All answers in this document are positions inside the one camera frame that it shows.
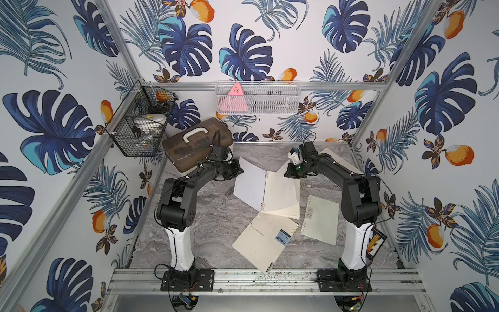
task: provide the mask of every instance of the white wire basket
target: white wire basket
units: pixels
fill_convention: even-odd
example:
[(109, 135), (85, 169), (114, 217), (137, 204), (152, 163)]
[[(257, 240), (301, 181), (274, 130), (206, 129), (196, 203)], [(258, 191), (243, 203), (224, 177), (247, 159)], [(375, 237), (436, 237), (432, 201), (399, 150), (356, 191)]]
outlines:
[[(239, 82), (244, 95), (228, 95)], [(301, 96), (295, 81), (217, 81), (218, 113), (221, 115), (292, 115)]]

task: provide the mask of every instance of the brown plastic box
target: brown plastic box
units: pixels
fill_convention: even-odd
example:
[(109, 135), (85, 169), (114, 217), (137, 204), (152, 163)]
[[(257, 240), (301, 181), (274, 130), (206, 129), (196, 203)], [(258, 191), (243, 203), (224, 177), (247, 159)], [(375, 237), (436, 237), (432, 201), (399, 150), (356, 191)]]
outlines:
[(234, 142), (231, 131), (212, 117), (164, 140), (165, 154), (179, 172), (186, 172), (194, 168), (198, 161), (206, 159), (217, 130), (220, 130), (221, 144), (231, 146)]

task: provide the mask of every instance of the blue monstera leaf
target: blue monstera leaf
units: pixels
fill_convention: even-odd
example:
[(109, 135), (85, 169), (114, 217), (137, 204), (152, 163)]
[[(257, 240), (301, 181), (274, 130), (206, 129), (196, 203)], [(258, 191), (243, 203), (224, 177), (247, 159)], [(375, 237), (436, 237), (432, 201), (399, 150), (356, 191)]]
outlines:
[(90, 1), (86, 2), (86, 0), (71, 1), (78, 14), (81, 15), (75, 15), (74, 22), (88, 46), (106, 56), (117, 56), (118, 48), (95, 4)]
[(175, 104), (168, 123), (177, 129), (185, 130), (201, 122), (198, 107), (191, 99), (185, 100), (180, 105)]
[(234, 24), (231, 28), (230, 44), (232, 49), (220, 49), (220, 69), (226, 75), (237, 80), (265, 80), (274, 62), (272, 47), (257, 44), (266, 43), (260, 36), (253, 36), (250, 29), (243, 29), (237, 39), (241, 25)]
[[(21, 143), (21, 152), (44, 173), (54, 175), (81, 162), (91, 151), (95, 132), (87, 111), (66, 94), (62, 99), (59, 91), (49, 90), (43, 94), (41, 113), (38, 110), (40, 92), (28, 91), (22, 96), (25, 116), (17, 105), (17, 93), (3, 97), (7, 111), (21, 128), (36, 133)], [(55, 110), (56, 101), (60, 101)]]
[(248, 132), (236, 132), (232, 135), (234, 137), (234, 141), (236, 142), (259, 142), (260, 140), (253, 133)]
[(212, 34), (208, 24), (192, 25), (186, 34), (184, 20), (176, 16), (166, 18), (158, 24), (161, 51), (168, 64), (180, 76), (200, 76), (210, 70), (213, 44), (209, 36), (199, 34), (201, 31)]
[(140, 215), (142, 214), (142, 210), (144, 210), (144, 206), (146, 204), (147, 197), (139, 196), (133, 199), (133, 206), (130, 205), (128, 209), (128, 216), (125, 220), (125, 226), (123, 227), (123, 234), (132, 233), (137, 224), (139, 224)]
[(336, 125), (341, 130), (355, 129), (360, 127), (362, 120), (371, 108), (373, 101), (362, 105), (361, 101), (343, 107), (338, 114)]
[[(421, 77), (423, 71), (426, 67), (435, 59), (437, 52), (435, 48), (438, 48), (438, 52), (442, 51), (445, 45), (445, 39), (440, 36), (433, 35), (430, 37), (433, 30), (433, 25), (428, 26), (425, 34), (419, 41), (418, 45), (411, 54), (411, 57), (404, 66), (404, 69), (397, 78), (397, 83), (399, 86), (411, 85), (414, 80)], [(395, 62), (402, 52), (402, 48), (405, 46), (410, 33), (406, 34), (405, 37), (400, 42), (399, 46), (393, 52), (392, 58), (390, 60), (390, 69), (395, 65)]]
[(477, 82), (473, 76), (475, 69), (469, 63), (458, 65), (470, 60), (467, 52), (461, 53), (447, 66), (442, 74), (442, 80), (435, 71), (421, 83), (414, 100), (418, 112), (418, 120), (426, 131), (438, 135), (460, 124), (474, 106), (475, 100), (463, 93), (467, 90), (477, 92)]
[(497, 312), (499, 296), (481, 283), (471, 283), (454, 289), (451, 309), (452, 312)]
[[(7, 158), (0, 153), (0, 163), (7, 163)], [(0, 166), (0, 198), (6, 200), (5, 204), (0, 205), (0, 234), (10, 236), (15, 240), (22, 231), (22, 226), (31, 217), (33, 210), (30, 205), (34, 199), (34, 189), (24, 185), (21, 182), (27, 182), (26, 176), (16, 167)], [(0, 256), (7, 250), (7, 240), (0, 237)], [(2, 283), (2, 274), (0, 270), (0, 284)]]
[(53, 299), (42, 299), (35, 303), (31, 312), (86, 312), (92, 295), (92, 266), (84, 260), (67, 259), (60, 266), (62, 258), (55, 259), (47, 278), (47, 294)]
[(327, 8), (322, 34), (342, 53), (355, 51), (367, 33), (371, 16), (358, 11), (367, 11), (364, 1), (340, 0), (339, 9), (333, 5)]

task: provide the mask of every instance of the black wire basket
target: black wire basket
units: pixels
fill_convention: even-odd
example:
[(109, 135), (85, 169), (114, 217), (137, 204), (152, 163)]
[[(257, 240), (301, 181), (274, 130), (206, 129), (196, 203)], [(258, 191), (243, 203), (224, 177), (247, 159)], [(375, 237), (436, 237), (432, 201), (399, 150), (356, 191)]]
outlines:
[(140, 86), (125, 116), (109, 133), (123, 155), (156, 156), (176, 100), (175, 93), (161, 87)]

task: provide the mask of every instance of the wire basket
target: wire basket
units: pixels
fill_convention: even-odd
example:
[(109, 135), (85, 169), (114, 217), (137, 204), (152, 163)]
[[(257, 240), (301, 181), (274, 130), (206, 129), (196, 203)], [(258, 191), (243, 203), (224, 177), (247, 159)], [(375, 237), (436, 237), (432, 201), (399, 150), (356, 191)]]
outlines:
[(237, 81), (244, 95), (229, 95), (235, 81), (217, 81), (218, 113), (222, 115), (296, 114), (301, 96), (295, 81)]
[(178, 99), (158, 86), (141, 86), (113, 132), (114, 143), (126, 157), (153, 157)]

